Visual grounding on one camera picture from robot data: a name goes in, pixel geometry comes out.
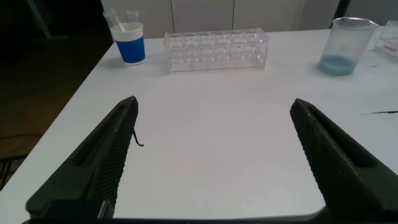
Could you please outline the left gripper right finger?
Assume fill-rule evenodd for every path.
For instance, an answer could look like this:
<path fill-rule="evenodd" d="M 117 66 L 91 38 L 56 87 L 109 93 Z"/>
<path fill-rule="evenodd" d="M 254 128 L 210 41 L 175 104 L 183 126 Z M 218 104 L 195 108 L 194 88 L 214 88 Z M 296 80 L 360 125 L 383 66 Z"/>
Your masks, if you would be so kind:
<path fill-rule="evenodd" d="M 336 219 L 397 221 L 397 174 L 311 103 L 297 98 L 290 116 L 326 206 Z"/>

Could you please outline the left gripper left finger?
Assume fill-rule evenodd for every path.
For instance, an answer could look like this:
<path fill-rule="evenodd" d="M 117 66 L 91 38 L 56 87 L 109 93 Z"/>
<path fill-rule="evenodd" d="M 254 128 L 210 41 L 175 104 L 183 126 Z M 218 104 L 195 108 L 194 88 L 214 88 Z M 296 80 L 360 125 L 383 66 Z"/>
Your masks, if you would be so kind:
<path fill-rule="evenodd" d="M 28 199 L 31 219 L 111 219 L 138 112 L 135 96 L 120 101 Z"/>

